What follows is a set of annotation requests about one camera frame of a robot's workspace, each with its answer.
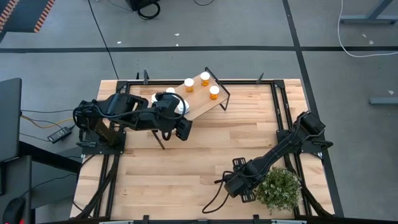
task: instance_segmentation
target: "wooden table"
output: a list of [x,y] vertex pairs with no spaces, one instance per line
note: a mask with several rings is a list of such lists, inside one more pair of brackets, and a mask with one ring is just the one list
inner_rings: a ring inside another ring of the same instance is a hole
[[[284,80],[292,119],[308,110],[300,80]],[[151,94],[170,86],[134,86],[130,93],[150,99]],[[150,131],[127,130],[126,151],[121,156],[112,220],[196,220],[293,218],[292,212],[269,214],[259,202],[242,203],[240,197],[229,198],[226,205],[211,214],[201,210],[215,195],[224,170],[232,169],[232,159],[246,160],[262,156],[277,144],[277,121],[269,85],[225,85],[231,93],[227,111],[217,106],[196,118],[188,141],[173,136],[163,141],[161,150]],[[101,82],[98,100],[105,100],[116,89],[116,80]],[[278,90],[280,107],[282,96]],[[281,110],[284,127],[287,127]],[[319,158],[302,154],[302,167],[307,187],[323,208],[333,213],[325,173]],[[98,187],[103,156],[95,156],[80,172],[75,202],[84,207]],[[275,166],[283,166],[283,159]],[[103,197],[100,215],[105,213],[108,193]],[[225,198],[223,189],[209,208],[217,207]],[[80,211],[73,207],[71,217]],[[302,202],[300,213],[304,214]]]

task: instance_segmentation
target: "potted plant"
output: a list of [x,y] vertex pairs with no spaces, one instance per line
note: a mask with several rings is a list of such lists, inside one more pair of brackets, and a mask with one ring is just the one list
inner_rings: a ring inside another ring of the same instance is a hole
[[273,210],[292,211],[297,207],[300,189],[299,178],[294,173],[283,167],[273,167],[254,193],[272,214]]

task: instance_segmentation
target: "gray floor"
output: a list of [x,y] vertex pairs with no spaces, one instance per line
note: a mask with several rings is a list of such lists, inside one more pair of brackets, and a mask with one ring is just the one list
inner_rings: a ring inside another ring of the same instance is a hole
[[[123,0],[113,0],[126,6]],[[344,14],[364,14],[377,0],[345,0]],[[142,21],[137,14],[92,1],[110,47],[278,45],[292,46],[280,0],[235,0],[200,7],[191,0],[161,0],[160,16]],[[340,1],[290,0],[302,46],[338,46]],[[397,14],[398,2],[386,13]],[[398,45],[398,25],[344,25],[350,46]],[[7,33],[0,48],[103,47],[85,0],[57,0],[38,34]],[[146,69],[151,78],[192,77],[210,67],[220,78],[301,78],[295,52],[206,51],[112,53],[120,78]],[[398,220],[398,176],[393,106],[369,106],[370,96],[398,94],[398,55],[352,58],[343,52],[305,52],[305,63],[321,119],[327,126],[336,183],[347,217]],[[22,108],[62,110],[96,97],[100,80],[115,79],[107,53],[0,54],[0,80],[23,79]],[[70,114],[30,114],[57,121]],[[54,130],[22,121],[21,131],[45,138]],[[52,152],[73,147],[72,138],[52,145],[21,137]],[[68,217],[71,198],[38,210],[38,221]]]

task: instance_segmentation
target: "white cable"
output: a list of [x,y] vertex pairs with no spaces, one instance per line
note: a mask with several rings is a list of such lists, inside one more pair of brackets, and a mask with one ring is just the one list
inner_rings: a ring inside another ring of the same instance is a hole
[[343,48],[343,50],[346,52],[346,54],[348,54],[351,57],[357,57],[357,58],[361,58],[361,57],[373,57],[373,56],[388,56],[388,55],[395,55],[398,54],[398,52],[393,52],[393,53],[388,53],[388,54],[372,54],[372,55],[353,55],[350,54],[343,46],[343,44],[341,43],[341,39],[340,39],[340,19],[341,19],[341,14],[343,13],[343,3],[344,0],[341,0],[341,10],[340,10],[340,16],[338,17],[338,22],[337,22],[337,36],[338,36],[338,42],[340,43],[341,48]]

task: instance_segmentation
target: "yellow cable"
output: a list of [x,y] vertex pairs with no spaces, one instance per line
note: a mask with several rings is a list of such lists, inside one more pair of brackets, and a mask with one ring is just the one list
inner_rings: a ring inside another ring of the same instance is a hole
[[68,119],[64,119],[62,121],[58,121],[55,124],[51,124],[51,125],[48,125],[48,126],[40,126],[40,125],[36,124],[34,121],[32,121],[30,118],[28,118],[27,116],[21,115],[21,118],[24,118],[24,119],[32,122],[34,125],[36,125],[39,128],[52,128],[52,127],[56,126],[57,124],[61,124],[61,123],[64,123],[66,121],[70,121],[70,120],[73,119],[73,118],[68,118]]

